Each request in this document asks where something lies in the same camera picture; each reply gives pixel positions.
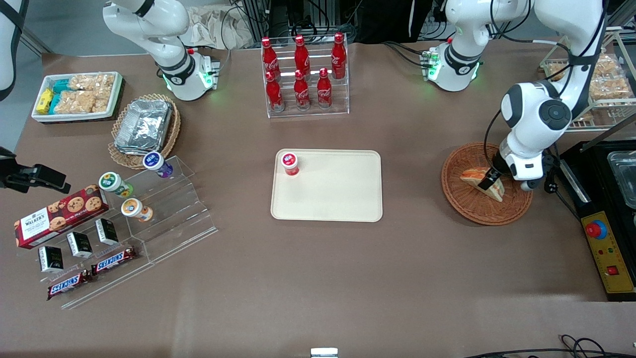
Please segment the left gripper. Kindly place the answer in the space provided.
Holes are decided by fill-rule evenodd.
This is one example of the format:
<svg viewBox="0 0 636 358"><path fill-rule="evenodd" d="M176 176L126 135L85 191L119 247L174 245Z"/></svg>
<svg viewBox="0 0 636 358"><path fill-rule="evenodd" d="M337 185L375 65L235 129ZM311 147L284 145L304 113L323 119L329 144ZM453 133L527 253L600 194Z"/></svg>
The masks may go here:
<svg viewBox="0 0 636 358"><path fill-rule="evenodd" d="M547 149L545 139L533 139L523 143L518 138L506 138L493 157L493 167L483 178L483 189L493 186L503 174L510 174L517 181L542 179L543 151Z"/></svg>

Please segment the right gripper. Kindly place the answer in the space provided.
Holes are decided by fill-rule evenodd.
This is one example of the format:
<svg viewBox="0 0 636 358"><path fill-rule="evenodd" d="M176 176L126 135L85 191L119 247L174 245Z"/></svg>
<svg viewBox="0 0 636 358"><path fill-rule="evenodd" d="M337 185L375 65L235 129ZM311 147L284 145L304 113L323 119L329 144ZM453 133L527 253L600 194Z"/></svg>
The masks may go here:
<svg viewBox="0 0 636 358"><path fill-rule="evenodd" d="M9 188L16 192L20 190L10 181L18 174L20 181L27 186L45 186L61 193L70 193L71 185L66 182L66 175L48 166L34 165L27 168L19 168L14 152L0 147L0 187Z"/></svg>

